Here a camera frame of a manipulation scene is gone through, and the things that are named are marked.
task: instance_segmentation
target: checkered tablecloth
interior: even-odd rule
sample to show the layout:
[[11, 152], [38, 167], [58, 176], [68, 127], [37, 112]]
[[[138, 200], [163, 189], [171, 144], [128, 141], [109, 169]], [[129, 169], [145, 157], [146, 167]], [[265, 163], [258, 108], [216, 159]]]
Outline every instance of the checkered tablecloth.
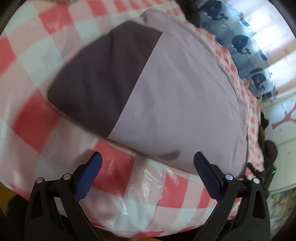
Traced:
[[[0, 37], [0, 180], [29, 198], [36, 178], [60, 178], [99, 151], [103, 167], [80, 202], [89, 220], [124, 237], [153, 237], [205, 223], [216, 201], [197, 175], [100, 138], [55, 112], [46, 91], [60, 68], [84, 46], [149, 7], [197, 31], [216, 56], [238, 98], [248, 104], [248, 161], [263, 170], [257, 143], [260, 109], [237, 75], [227, 48], [185, 21], [169, 0], [27, 1]], [[250, 170], [246, 175], [252, 178]], [[235, 215], [239, 200], [231, 216]]]

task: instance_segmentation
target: cartoon curtain pattern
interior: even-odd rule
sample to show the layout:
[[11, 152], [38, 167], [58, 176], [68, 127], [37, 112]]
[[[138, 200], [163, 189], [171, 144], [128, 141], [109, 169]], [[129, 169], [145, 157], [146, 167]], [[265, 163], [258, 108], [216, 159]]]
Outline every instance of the cartoon curtain pattern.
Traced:
[[296, 87], [296, 40], [267, 0], [197, 0], [200, 24], [226, 46], [241, 79], [263, 101]]

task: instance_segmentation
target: light gray fabric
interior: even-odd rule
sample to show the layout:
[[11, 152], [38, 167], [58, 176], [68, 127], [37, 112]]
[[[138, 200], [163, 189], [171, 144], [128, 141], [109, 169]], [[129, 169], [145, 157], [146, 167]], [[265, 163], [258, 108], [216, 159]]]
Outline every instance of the light gray fabric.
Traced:
[[191, 173], [201, 151], [239, 176], [247, 153], [245, 103], [212, 53], [181, 24], [151, 10], [139, 22], [163, 34], [108, 138]]

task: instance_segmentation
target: metal screw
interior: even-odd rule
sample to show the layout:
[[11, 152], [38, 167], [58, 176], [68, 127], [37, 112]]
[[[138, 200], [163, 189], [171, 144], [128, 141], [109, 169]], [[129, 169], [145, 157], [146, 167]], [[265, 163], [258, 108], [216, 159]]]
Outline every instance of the metal screw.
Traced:
[[260, 180], [259, 180], [258, 178], [254, 178], [253, 181], [254, 181], [254, 183], [256, 183], [256, 184], [259, 184], [259, 183], [260, 183]]
[[67, 173], [63, 176], [64, 180], [69, 180], [71, 178], [71, 174]]
[[230, 175], [230, 174], [226, 174], [226, 175], [225, 175], [225, 178], [226, 178], [228, 181], [233, 180], [233, 176]]
[[43, 178], [42, 177], [37, 178], [36, 182], [37, 183], [42, 183], [43, 182]]

